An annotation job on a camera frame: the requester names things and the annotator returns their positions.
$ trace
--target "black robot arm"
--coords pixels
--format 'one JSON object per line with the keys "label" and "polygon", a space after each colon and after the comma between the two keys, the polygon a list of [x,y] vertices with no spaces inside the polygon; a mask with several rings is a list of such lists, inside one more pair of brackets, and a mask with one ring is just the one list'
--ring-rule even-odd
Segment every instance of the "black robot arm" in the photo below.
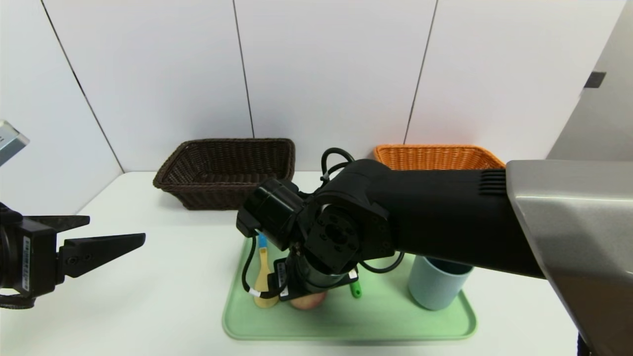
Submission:
{"label": "black robot arm", "polygon": [[239,210],[237,227],[291,249],[269,279],[271,291],[287,284],[282,300],[349,283],[357,263],[397,251],[544,277],[507,197],[503,169],[395,171],[358,160],[313,194],[270,179]]}

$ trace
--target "orange wicker basket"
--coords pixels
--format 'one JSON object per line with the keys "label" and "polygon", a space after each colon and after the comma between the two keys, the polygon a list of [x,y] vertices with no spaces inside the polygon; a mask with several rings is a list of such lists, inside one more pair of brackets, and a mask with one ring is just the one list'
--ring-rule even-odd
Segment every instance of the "orange wicker basket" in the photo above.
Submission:
{"label": "orange wicker basket", "polygon": [[373,155],[395,170],[489,169],[506,165],[479,146],[457,144],[383,144]]}

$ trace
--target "black cable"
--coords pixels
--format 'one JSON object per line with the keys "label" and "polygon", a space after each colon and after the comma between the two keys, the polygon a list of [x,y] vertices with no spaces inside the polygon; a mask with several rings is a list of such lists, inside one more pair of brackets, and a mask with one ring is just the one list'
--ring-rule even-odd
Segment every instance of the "black cable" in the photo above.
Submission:
{"label": "black cable", "polygon": [[[327,169],[327,158],[333,153],[341,155],[347,160],[347,162],[335,164],[332,168]],[[354,157],[352,157],[352,155],[350,155],[349,152],[347,152],[346,150],[337,147],[326,149],[321,156],[321,173],[323,174],[323,176],[321,177],[321,181],[323,181],[323,183],[321,184],[321,188],[323,188],[330,181],[331,174],[341,168],[345,168],[351,162],[354,162]]]}
{"label": "black cable", "polygon": [[251,251],[248,253],[248,257],[246,258],[246,263],[244,264],[244,267],[242,268],[242,287],[244,287],[244,290],[247,293],[250,293],[251,291],[251,286],[248,285],[248,282],[246,281],[246,272],[248,271],[248,267],[251,265],[251,261],[253,260],[253,256],[255,255],[255,245],[257,244],[256,237],[251,237],[252,239],[252,244],[251,244]]}
{"label": "black cable", "polygon": [[396,258],[396,261],[394,261],[393,264],[391,264],[389,267],[385,267],[385,268],[375,268],[372,267],[370,265],[368,265],[365,261],[361,261],[360,265],[363,266],[366,270],[373,272],[373,273],[387,273],[387,272],[391,272],[392,270],[396,269],[396,267],[400,264],[400,262],[402,262],[402,259],[404,258],[404,252],[401,252],[398,255],[398,258]]}
{"label": "black cable", "polygon": [[[244,263],[244,267],[242,268],[242,287],[244,287],[244,290],[247,293],[251,292],[251,287],[248,285],[248,282],[246,281],[246,272],[248,271],[248,267],[251,265],[251,261],[253,260],[253,256],[255,255],[255,245],[257,245],[257,238],[252,237],[251,239],[253,239],[253,243],[251,244],[251,251],[248,253],[248,257],[246,258],[246,263]],[[276,296],[279,296],[281,292],[284,291],[286,286],[288,286],[288,279],[289,278],[286,278],[284,283],[281,286],[279,286],[277,289],[274,289],[271,291],[259,291],[260,292],[259,297],[262,299],[271,299],[271,298],[275,298]]]}
{"label": "black cable", "polygon": [[325,173],[327,172],[327,158],[333,153],[343,156],[343,158],[345,158],[348,162],[354,162],[354,157],[352,157],[352,155],[350,155],[349,152],[345,151],[344,149],[340,149],[337,147],[328,148],[325,150],[325,152],[323,152],[323,155],[321,156],[321,173],[323,173],[323,175],[325,175]]}

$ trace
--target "blue cup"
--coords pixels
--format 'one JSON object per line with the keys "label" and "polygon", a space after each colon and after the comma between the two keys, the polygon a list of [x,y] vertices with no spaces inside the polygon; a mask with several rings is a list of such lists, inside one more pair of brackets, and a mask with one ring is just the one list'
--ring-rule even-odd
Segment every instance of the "blue cup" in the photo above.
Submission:
{"label": "blue cup", "polygon": [[430,310],[451,305],[473,267],[436,258],[416,256],[409,275],[413,299]]}

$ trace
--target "light green tray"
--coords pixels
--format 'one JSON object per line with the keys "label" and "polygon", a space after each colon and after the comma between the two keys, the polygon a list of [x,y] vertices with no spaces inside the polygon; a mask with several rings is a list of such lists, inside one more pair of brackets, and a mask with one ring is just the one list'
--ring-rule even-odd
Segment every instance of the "light green tray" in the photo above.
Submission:
{"label": "light green tray", "polygon": [[[242,251],[238,270],[224,308],[222,326],[238,340],[455,340],[467,338],[477,329],[477,318],[463,292],[446,309],[432,312],[419,307],[411,297],[407,279],[413,255],[405,256],[401,265],[387,274],[374,274],[359,265],[359,281],[363,290],[360,299],[352,297],[349,286],[332,289],[319,307],[296,310],[289,302],[278,302],[270,309],[258,308],[253,296],[242,288],[242,266],[251,241]],[[268,264],[283,258],[268,244]],[[386,267],[389,260],[371,261]],[[259,272],[256,252],[247,274],[253,285]]]}

